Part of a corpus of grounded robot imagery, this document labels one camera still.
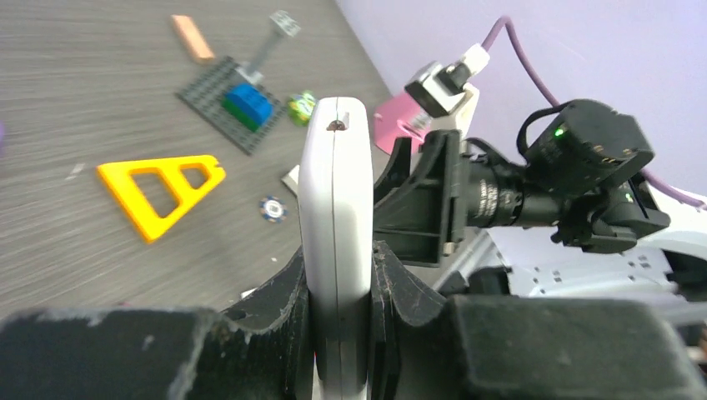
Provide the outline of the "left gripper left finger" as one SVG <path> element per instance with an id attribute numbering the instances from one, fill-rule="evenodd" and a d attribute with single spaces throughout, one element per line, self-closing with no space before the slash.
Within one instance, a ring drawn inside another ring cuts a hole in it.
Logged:
<path id="1" fill-rule="evenodd" d="M 4 399 L 306 399 L 303 258 L 245 299 L 203 307 L 44 308 L 1 323 Z"/>

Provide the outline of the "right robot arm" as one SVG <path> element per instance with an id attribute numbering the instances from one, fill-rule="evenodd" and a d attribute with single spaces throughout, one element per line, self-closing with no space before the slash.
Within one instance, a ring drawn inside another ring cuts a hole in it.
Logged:
<path id="1" fill-rule="evenodd" d="M 530 115 L 551 117 L 533 143 L 520 128 L 524 164 L 478 138 L 434 129 L 412 163 L 412 141 L 395 141 L 374 187 L 374 237 L 408 265 L 436 268 L 465 228 L 553 228 L 552 243 L 614 254 L 603 265 L 523 268 L 489 240 L 438 282 L 443 295 L 580 296 L 640 290 L 706 298 L 706 211 L 660 192 L 641 168 L 653 152 L 631 116 L 574 100 Z"/>

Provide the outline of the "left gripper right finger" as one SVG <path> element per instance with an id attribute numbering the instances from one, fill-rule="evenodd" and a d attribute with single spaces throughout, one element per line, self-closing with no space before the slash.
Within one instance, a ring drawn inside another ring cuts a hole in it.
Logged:
<path id="1" fill-rule="evenodd" d="M 683 343 L 618 299 L 443 297 L 374 244 L 374 399 L 703 399 Z"/>

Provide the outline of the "white remote battery cover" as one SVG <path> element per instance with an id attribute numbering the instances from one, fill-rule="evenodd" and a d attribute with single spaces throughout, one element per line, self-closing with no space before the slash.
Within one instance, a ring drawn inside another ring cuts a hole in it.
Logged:
<path id="1" fill-rule="evenodd" d="M 281 177 L 282 184 L 295 197 L 298 196 L 298 176 L 299 176 L 299 165 L 295 165 L 284 176 Z"/>

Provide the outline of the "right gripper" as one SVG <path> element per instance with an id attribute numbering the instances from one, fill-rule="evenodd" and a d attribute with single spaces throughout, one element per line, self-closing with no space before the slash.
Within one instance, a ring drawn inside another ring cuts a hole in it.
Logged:
<path id="1" fill-rule="evenodd" d="M 430 132 L 422 149 L 413 167 L 412 139 L 395 140 L 388 164 L 374 184 L 374 220 L 393 214 L 414 190 L 437 188 L 442 201 L 439 211 L 446 213 L 449 205 L 447 233 L 379 228 L 374 239 L 385 241 L 404 265 L 439 268 L 443 258 L 456 253 L 466 238 L 471 154 L 459 130 Z"/>

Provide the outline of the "white remote control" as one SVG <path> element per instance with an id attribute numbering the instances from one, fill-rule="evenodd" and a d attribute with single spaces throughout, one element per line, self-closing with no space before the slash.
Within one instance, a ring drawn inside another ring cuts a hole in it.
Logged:
<path id="1" fill-rule="evenodd" d="M 313 348 L 324 399 L 365 399 L 372 269 L 373 173 L 366 108 L 316 105 L 298 173 Z"/>

